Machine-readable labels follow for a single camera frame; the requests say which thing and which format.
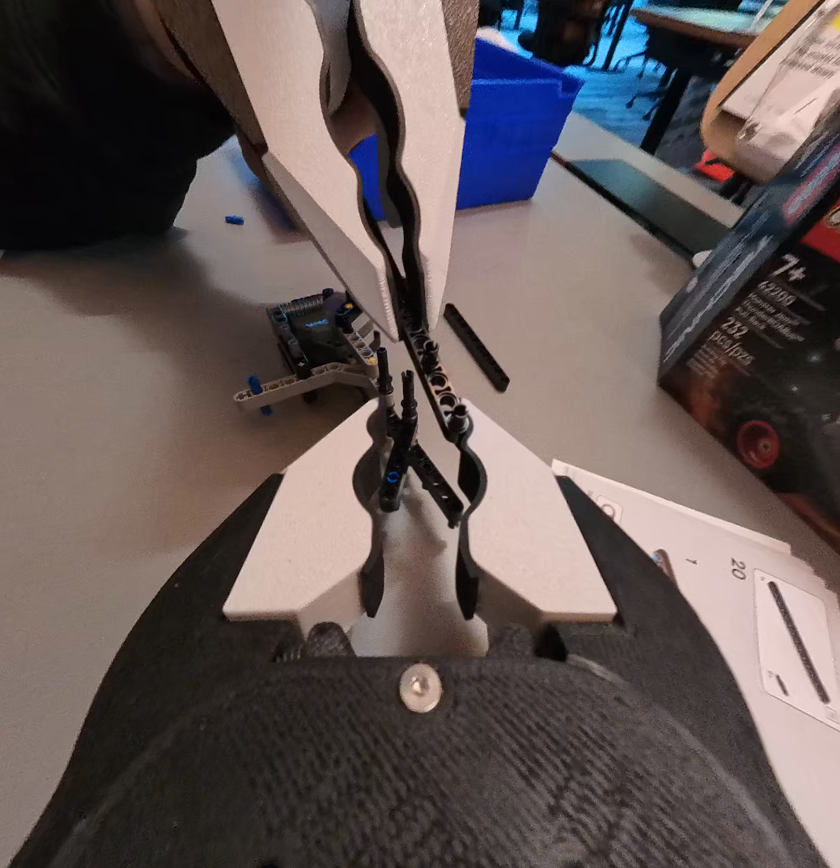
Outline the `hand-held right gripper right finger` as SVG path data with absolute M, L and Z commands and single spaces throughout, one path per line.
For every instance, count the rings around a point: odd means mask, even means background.
M 458 485 L 456 591 L 466 620 L 610 623 L 607 583 L 552 467 L 465 403 Z

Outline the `person's black clothing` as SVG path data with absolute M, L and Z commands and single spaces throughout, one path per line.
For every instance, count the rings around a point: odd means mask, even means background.
M 0 251 L 165 233 L 234 131 L 136 2 L 0 2 Z

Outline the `blue plastic bin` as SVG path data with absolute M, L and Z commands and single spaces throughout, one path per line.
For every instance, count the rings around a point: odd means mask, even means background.
M 582 80 L 476 38 L 457 211 L 530 199 Z

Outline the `person's left hand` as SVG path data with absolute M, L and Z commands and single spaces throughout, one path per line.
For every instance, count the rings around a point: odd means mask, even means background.
M 339 107 L 329 118 L 330 136 L 348 157 L 361 142 L 376 134 L 378 115 L 367 96 L 351 81 Z

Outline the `background table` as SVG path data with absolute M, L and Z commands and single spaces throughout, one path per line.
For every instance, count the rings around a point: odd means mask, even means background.
M 743 2 L 736 8 L 650 4 L 630 11 L 630 18 L 647 30 L 647 58 L 668 73 L 641 150 L 656 156 L 692 81 L 719 83 L 783 6 L 785 2 Z

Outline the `brown cardboard box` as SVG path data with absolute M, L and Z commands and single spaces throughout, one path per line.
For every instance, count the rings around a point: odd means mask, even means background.
M 833 94 L 813 129 L 802 139 L 770 129 L 760 131 L 756 123 L 744 122 L 721 111 L 721 103 L 822 3 L 788 2 L 725 74 L 703 115 L 701 135 L 709 150 L 729 168 L 758 183 L 774 179 L 796 157 L 804 156 L 807 146 L 815 145 L 818 136 L 840 129 L 840 89 Z

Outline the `black flat slab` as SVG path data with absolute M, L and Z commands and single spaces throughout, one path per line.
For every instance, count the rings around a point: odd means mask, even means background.
M 684 259 L 712 250 L 744 209 L 690 176 L 628 151 L 552 158 L 613 208 Z

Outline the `black office chair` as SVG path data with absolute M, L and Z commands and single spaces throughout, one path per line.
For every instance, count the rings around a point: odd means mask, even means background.
M 588 67 L 598 55 L 603 27 L 625 2 L 539 1 L 534 30 L 523 30 L 521 48 L 560 68 Z

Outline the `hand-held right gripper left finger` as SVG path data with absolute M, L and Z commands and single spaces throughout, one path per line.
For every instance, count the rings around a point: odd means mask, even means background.
M 223 605 L 232 622 L 356 623 L 373 521 L 354 473 L 371 450 L 370 400 L 291 463 Z

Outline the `white paper packet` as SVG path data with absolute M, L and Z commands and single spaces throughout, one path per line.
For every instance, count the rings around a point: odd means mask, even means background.
M 824 2 L 721 103 L 759 130 L 802 139 L 840 89 L 840 1 Z

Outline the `grey toy brick assembly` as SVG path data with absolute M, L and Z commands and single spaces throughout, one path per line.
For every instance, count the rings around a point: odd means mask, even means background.
M 232 399 L 240 410 L 270 417 L 276 406 L 294 399 L 312 404 L 333 386 L 365 398 L 378 393 L 381 334 L 349 292 L 325 288 L 265 312 L 287 374 L 267 382 L 249 376 Z

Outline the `dark toy set box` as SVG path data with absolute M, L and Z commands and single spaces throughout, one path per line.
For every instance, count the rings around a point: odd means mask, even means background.
M 840 554 L 840 107 L 660 323 L 660 387 Z

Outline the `white instruction booklet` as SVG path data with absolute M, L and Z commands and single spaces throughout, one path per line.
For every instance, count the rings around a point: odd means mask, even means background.
M 552 462 L 672 578 L 725 657 L 773 773 L 840 866 L 840 606 L 790 544 Z

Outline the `short black beam with pins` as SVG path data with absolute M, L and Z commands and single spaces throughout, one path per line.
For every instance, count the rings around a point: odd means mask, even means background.
M 385 434 L 392 444 L 378 489 L 379 506 L 384 513 L 397 512 L 403 503 L 408 473 L 414 471 L 422 488 L 430 494 L 443 513 L 448 526 L 457 527 L 464 509 L 462 500 L 438 471 L 417 439 L 418 413 L 414 372 L 403 371 L 401 374 L 401 411 L 396 411 L 388 351 L 381 345 L 376 354 L 378 397 L 382 401 Z

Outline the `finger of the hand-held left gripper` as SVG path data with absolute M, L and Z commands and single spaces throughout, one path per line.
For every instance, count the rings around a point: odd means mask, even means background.
M 360 212 L 357 171 L 328 128 L 325 44 L 304 1 L 213 2 L 261 127 L 263 163 L 317 250 L 392 340 L 388 266 Z
M 415 316 L 435 325 L 444 303 L 465 120 L 445 2 L 354 2 L 357 76 L 382 122 L 386 191 L 404 229 Z

